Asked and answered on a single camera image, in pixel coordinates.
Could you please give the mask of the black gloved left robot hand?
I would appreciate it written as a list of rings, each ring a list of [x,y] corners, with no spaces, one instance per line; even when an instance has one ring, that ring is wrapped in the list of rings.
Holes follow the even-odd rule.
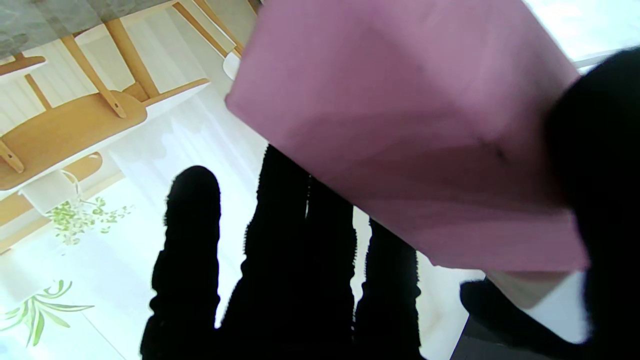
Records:
[[[519,309],[487,279],[462,283],[459,298],[470,319],[498,344],[554,360],[595,359],[591,339],[582,343],[564,340]]]

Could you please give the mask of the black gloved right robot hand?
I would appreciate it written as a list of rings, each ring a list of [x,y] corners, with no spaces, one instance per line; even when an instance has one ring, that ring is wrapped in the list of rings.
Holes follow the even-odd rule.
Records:
[[[583,75],[546,121],[551,168],[590,259],[583,301],[595,360],[639,344],[639,48]],[[203,166],[179,173],[143,360],[420,360],[416,251],[374,220],[355,303],[354,206],[273,146],[263,158],[242,276],[216,327],[221,194]]]

